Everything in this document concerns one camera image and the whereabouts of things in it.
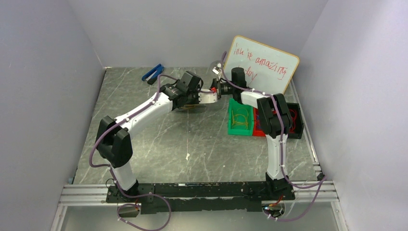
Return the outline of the aluminium frame rail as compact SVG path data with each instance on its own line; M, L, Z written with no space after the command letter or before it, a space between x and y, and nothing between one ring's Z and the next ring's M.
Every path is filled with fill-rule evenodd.
M59 205L100 206L106 202L108 188L104 184L68 184L63 187Z

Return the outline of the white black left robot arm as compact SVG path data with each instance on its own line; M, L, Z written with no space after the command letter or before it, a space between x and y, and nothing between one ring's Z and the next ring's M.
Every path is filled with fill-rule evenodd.
M91 153L97 151L106 161L104 166L109 169L119 196L125 202L133 202L141 196L139 182L130 165L132 136L142 132L159 116L186 104L197 103L203 85L199 76L186 71L173 83L158 85L153 97L135 109L116 118L106 116L100 121Z

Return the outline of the yellow framed whiteboard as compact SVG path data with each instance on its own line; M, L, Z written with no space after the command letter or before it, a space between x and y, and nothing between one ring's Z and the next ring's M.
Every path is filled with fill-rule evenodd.
M294 54L237 35L225 59L224 72L231 79L232 69L241 67L248 87L270 94L285 93L299 63Z

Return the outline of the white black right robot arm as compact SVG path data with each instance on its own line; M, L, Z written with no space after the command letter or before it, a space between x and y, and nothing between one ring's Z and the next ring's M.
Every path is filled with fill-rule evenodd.
M293 120L283 94L271 95L249 88L241 67L232 69L231 80L225 77L222 67L216 66L212 71L217 77L211 88L216 90L218 97L232 95L238 103L258 110L258 121L268 144L268 167L265 187L255 196L265 194L281 200L295 199L293 187L285 172L286 141Z

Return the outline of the red plastic bin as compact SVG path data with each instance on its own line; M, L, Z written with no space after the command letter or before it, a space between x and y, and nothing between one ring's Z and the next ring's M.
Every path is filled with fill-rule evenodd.
M254 137L264 137L265 133L262 131L260 126L259 114L256 108L253 108L253 117L254 117L254 127L252 136Z

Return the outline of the dark grey perforated spool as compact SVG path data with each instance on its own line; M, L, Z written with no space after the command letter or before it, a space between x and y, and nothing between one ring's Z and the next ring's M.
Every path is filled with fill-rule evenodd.
M195 111L201 111L204 110L206 106L204 104L186 104L180 108L176 109L176 112L180 113L186 113L189 111L195 112Z

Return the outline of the black plastic bin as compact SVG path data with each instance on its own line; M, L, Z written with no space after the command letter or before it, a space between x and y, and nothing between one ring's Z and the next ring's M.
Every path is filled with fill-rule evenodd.
M300 140L304 131L304 122L300 105L298 103L287 103L287 105L293 122L288 133L288 139Z

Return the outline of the green plastic bin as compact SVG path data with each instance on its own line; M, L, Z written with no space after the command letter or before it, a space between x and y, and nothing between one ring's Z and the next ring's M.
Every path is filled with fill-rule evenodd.
M254 127L253 107L240 104L233 98L228 106L228 134L236 136L252 136Z

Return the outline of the blue and black stapler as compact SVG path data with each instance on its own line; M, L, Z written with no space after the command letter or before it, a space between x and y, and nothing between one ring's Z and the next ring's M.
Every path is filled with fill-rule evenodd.
M158 64L150 71L148 71L145 75L143 75L141 77L141 80L143 82L147 82L147 84L149 85L153 85L157 81L158 76L162 74L163 70L164 66L162 64Z

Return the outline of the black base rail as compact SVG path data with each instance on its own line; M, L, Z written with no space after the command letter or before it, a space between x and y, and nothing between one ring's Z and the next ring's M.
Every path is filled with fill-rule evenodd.
M158 212L193 212L246 210L260 212L267 204L294 200L293 187L285 180L201 182L201 183L140 183L137 190L123 195L117 186L109 186L106 202L133 203L141 206L142 214Z

